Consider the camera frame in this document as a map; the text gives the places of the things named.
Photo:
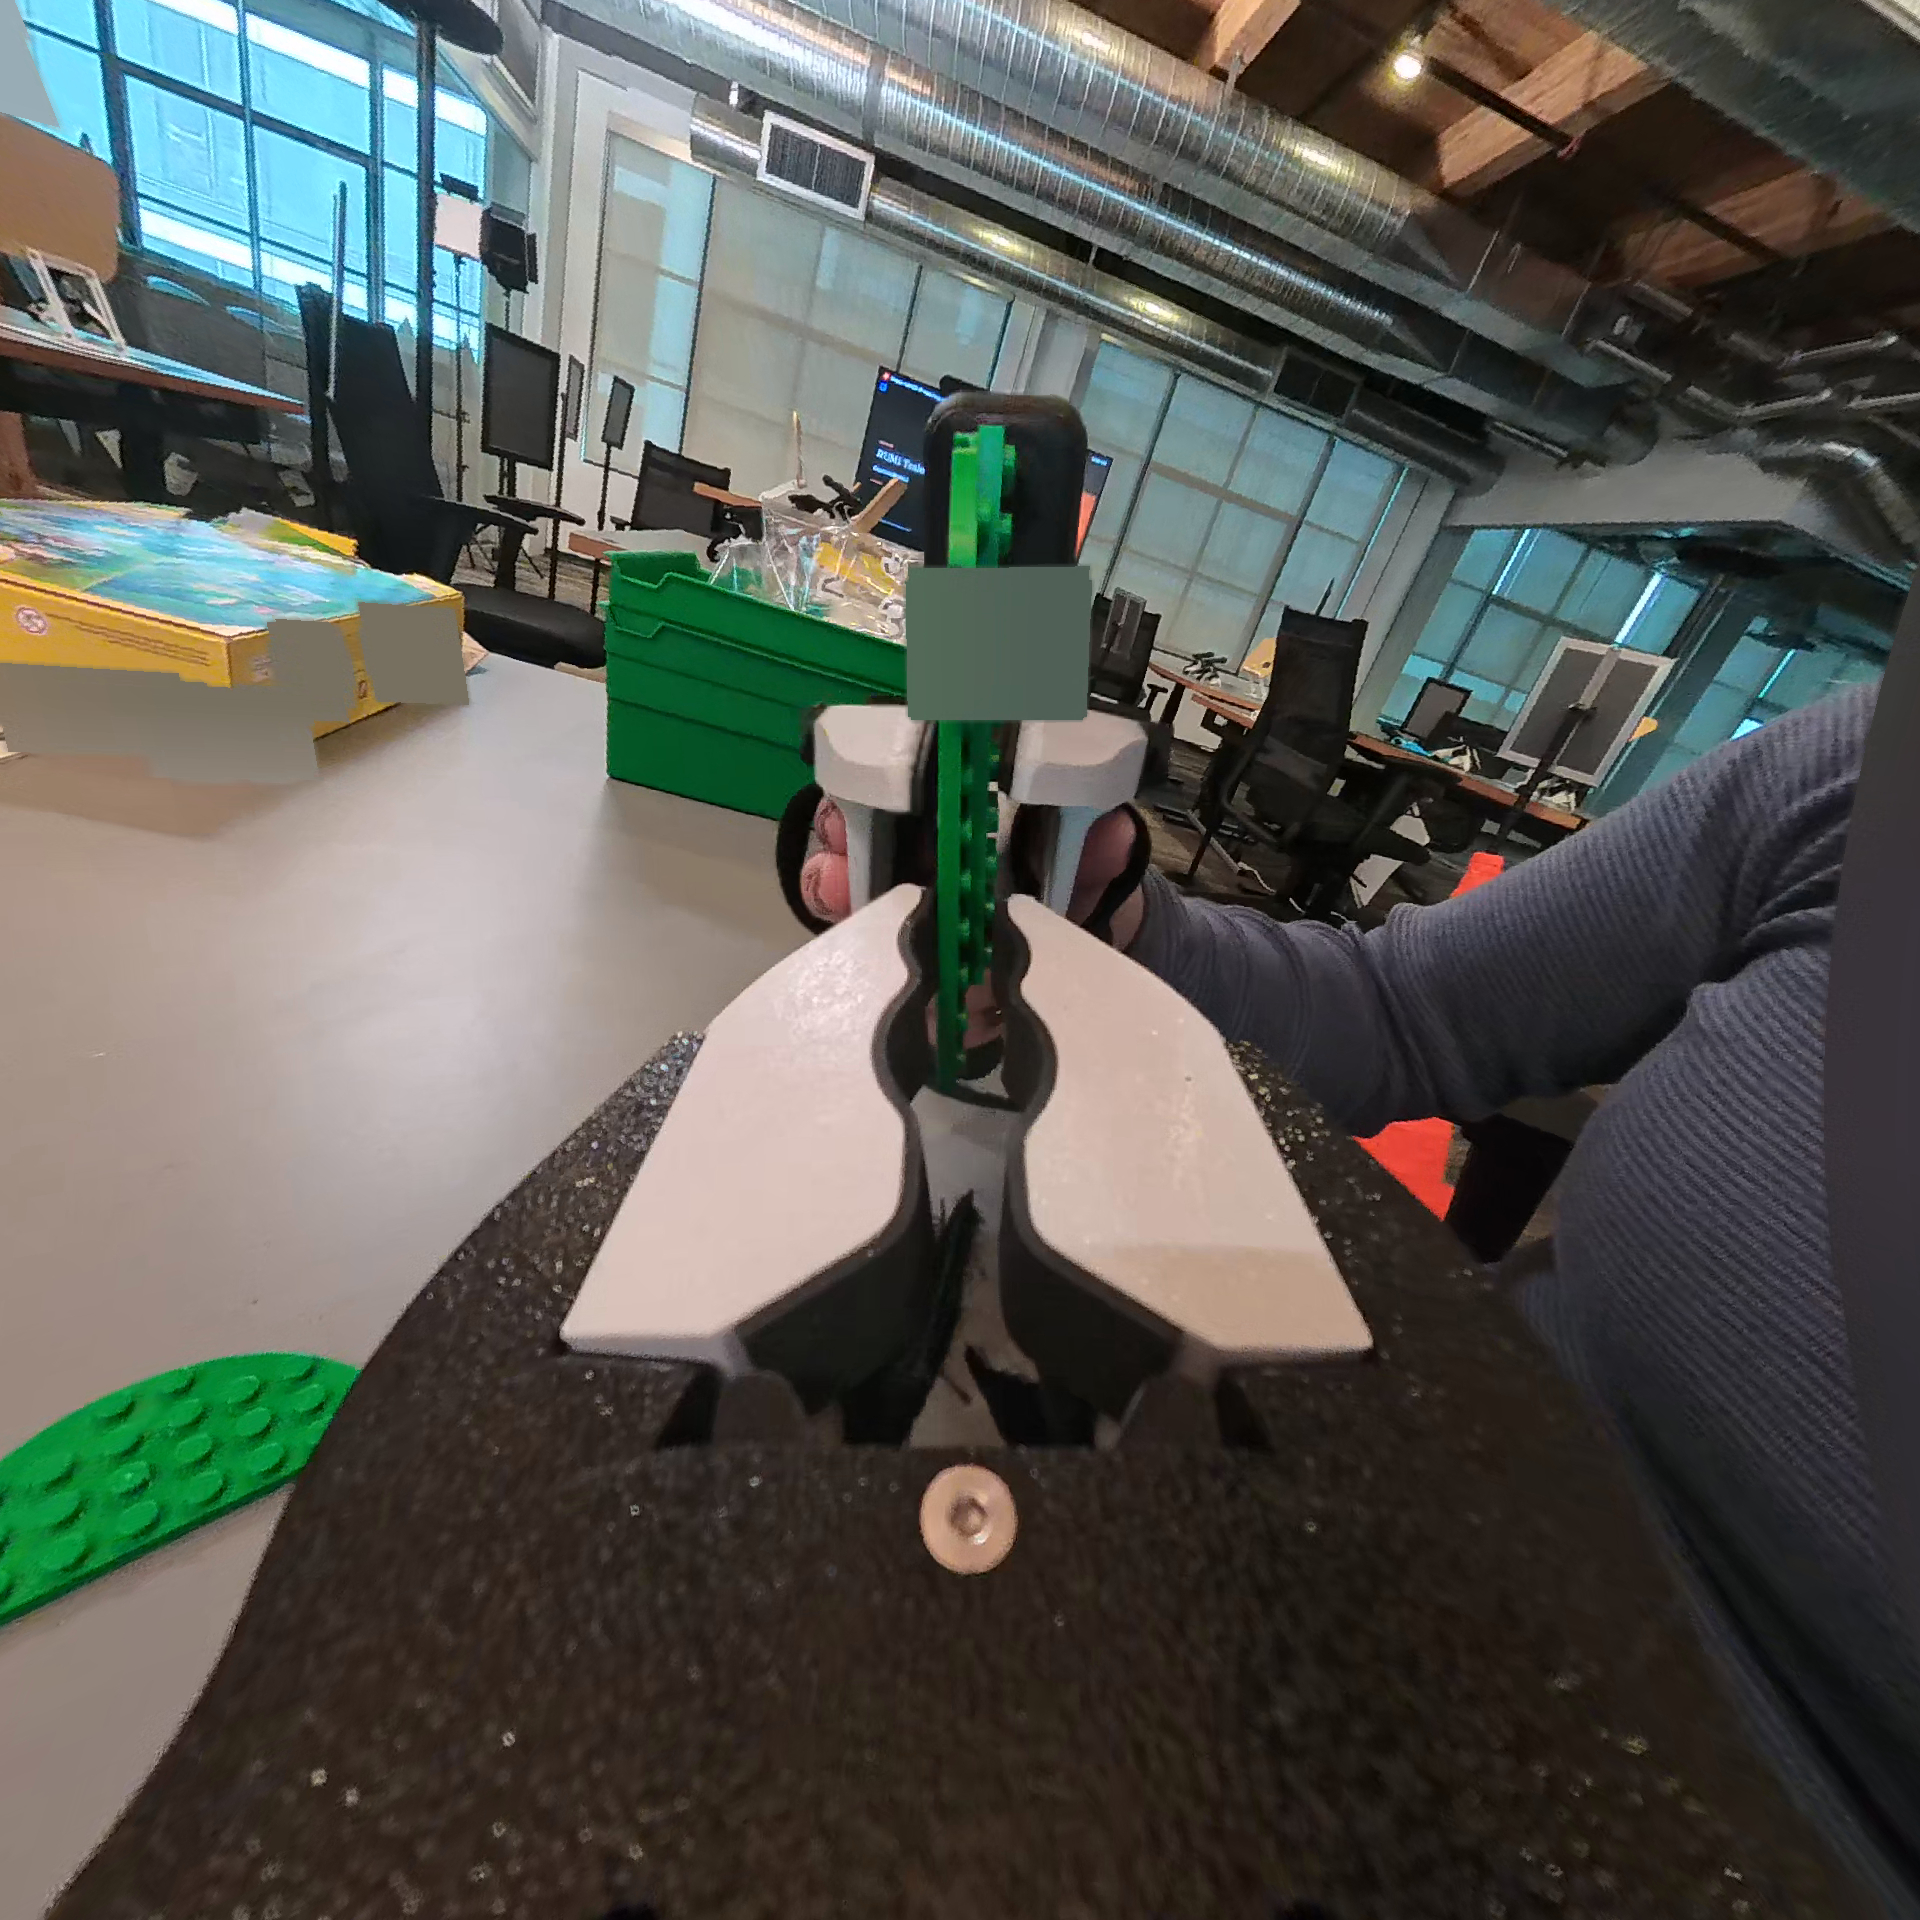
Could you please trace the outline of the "clear plastic parts bags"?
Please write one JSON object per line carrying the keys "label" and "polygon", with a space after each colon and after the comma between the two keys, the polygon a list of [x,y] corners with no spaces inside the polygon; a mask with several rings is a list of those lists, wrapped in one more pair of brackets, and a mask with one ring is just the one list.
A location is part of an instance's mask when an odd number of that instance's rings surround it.
{"label": "clear plastic parts bags", "polygon": [[879,537],[879,521],[903,495],[903,477],[887,477],[869,502],[845,488],[831,497],[801,484],[766,490],[756,497],[758,534],[740,528],[721,542],[708,584],[903,641],[911,557]]}

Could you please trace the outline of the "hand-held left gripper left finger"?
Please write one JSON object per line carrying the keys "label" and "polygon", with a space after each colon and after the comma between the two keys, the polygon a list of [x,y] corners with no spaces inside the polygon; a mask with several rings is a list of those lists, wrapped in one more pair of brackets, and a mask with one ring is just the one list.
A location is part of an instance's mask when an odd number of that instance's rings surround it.
{"label": "hand-held left gripper left finger", "polygon": [[899,885],[708,1025],[562,1324],[574,1353],[875,1375],[925,1314],[925,1080]]}

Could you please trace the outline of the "green stacked plastic bins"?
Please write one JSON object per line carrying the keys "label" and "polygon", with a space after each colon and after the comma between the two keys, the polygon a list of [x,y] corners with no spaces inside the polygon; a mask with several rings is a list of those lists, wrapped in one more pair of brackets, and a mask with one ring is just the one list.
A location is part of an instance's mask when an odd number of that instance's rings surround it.
{"label": "green stacked plastic bins", "polygon": [[610,562],[609,777],[778,821],[809,782],[809,714],[901,702],[905,646],[710,582],[693,556]]}

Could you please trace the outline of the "wooden office desk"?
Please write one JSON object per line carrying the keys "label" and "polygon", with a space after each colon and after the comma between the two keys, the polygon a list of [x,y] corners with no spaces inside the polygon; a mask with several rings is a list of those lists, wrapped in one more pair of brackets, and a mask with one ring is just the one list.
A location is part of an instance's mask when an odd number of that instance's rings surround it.
{"label": "wooden office desk", "polygon": [[305,401],[175,358],[3,313],[3,408],[117,431],[133,500],[165,500],[169,439],[262,444]]}

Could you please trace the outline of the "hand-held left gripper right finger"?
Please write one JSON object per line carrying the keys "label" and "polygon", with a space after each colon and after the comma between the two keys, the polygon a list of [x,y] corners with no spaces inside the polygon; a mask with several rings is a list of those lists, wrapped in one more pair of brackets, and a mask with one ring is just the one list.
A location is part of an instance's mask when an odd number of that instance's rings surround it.
{"label": "hand-held left gripper right finger", "polygon": [[1373,1348],[1212,1021],[1033,896],[1001,910],[1001,1050],[1001,1314],[1035,1364]]}

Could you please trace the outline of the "metal ventilation duct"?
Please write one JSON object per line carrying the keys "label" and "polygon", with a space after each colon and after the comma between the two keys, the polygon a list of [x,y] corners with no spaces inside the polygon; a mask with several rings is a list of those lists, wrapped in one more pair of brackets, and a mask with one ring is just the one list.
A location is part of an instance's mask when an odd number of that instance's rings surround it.
{"label": "metal ventilation duct", "polygon": [[695,69],[1303,333],[1564,460],[1659,421],[1588,345],[1573,270],[1077,5],[537,5],[556,34]]}

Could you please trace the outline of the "yellow lego box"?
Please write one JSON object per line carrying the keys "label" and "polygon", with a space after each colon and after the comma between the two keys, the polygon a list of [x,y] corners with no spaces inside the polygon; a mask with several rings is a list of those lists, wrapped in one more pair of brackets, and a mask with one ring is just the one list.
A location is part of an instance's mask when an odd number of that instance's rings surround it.
{"label": "yellow lego box", "polygon": [[61,692],[111,724],[196,704],[196,728],[299,713],[325,738],[394,706],[466,704],[484,648],[454,586],[298,519],[6,497],[3,661],[5,689]]}

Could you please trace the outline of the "white air vent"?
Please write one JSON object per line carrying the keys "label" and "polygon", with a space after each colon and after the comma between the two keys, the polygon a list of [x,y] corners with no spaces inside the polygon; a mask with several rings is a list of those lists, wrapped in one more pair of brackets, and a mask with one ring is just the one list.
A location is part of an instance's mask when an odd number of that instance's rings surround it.
{"label": "white air vent", "polygon": [[754,180],[809,208],[865,223],[875,156],[781,111],[758,118]]}

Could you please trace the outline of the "green rounded lego plate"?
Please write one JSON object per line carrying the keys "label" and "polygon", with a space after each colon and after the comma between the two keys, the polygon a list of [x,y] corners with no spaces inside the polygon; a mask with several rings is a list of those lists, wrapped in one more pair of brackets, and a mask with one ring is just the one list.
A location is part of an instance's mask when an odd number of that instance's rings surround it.
{"label": "green rounded lego plate", "polygon": [[221,1356],[41,1428],[3,1461],[3,1623],[277,1492],[357,1377],[310,1353]]}
{"label": "green rounded lego plate", "polygon": [[[959,430],[951,444],[951,569],[996,569],[1012,537],[1011,487],[1018,453],[1001,423]],[[969,996],[991,960],[996,910],[998,807],[996,726],[986,720],[934,720],[934,988],[932,1064],[941,1093],[969,1074]]]}

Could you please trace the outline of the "person's blue sweater torso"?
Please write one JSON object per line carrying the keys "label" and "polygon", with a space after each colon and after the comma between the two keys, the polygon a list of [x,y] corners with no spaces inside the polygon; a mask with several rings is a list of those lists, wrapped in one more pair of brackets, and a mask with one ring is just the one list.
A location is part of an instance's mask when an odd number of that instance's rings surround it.
{"label": "person's blue sweater torso", "polygon": [[1543,1308],[1767,1760],[1916,1916],[1916,1648],[1877,1543],[1827,1196],[1841,863],[1881,677],[1639,796],[1515,885],[1527,1071],[1601,1082]]}

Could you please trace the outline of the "person's right hand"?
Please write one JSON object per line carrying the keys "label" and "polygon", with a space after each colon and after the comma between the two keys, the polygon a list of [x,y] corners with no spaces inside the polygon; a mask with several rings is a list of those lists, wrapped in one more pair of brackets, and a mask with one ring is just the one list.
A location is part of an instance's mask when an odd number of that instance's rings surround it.
{"label": "person's right hand", "polygon": [[[1132,951],[1146,922],[1149,836],[1133,804],[1100,816],[1079,855],[1068,919],[1098,938]],[[809,933],[853,913],[847,816],[817,783],[805,785],[781,816],[775,870],[783,898]]]}

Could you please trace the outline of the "white board on stand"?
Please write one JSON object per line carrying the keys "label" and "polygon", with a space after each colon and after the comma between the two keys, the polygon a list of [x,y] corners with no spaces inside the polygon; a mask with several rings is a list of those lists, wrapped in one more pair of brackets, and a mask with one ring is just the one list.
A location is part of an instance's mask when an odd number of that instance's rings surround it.
{"label": "white board on stand", "polygon": [[1668,655],[1564,636],[1497,751],[1530,774],[1596,785],[1644,728],[1673,670]]}

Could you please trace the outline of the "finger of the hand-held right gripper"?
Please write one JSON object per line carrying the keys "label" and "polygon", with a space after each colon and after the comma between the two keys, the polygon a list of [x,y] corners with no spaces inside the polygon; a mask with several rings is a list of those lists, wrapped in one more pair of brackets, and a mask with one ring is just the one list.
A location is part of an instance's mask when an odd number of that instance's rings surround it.
{"label": "finger of the hand-held right gripper", "polygon": [[1012,888],[1069,913],[1098,822],[1129,801],[1146,767],[1146,726],[1126,714],[1021,722],[1012,767]]}
{"label": "finger of the hand-held right gripper", "polygon": [[828,706],[812,746],[823,796],[809,830],[809,911],[845,920],[914,865],[921,724],[897,704]]}

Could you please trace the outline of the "black monitor on stand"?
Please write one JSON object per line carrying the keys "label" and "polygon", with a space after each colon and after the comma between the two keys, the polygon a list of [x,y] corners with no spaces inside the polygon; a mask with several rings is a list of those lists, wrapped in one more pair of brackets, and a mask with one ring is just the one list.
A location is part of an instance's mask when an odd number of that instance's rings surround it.
{"label": "black monitor on stand", "polygon": [[559,354],[495,321],[484,324],[481,447],[551,473],[559,444]]}

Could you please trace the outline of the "person's right forearm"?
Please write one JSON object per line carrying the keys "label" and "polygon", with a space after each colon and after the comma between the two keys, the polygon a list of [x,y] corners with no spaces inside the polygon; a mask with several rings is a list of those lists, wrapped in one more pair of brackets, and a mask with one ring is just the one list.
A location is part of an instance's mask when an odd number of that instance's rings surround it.
{"label": "person's right forearm", "polygon": [[1149,876],[1129,951],[1354,1135],[1612,1085],[1630,1144],[1729,1148],[1755,1193],[1820,1210],[1828,951],[1877,698],[1791,711],[1373,930]]}

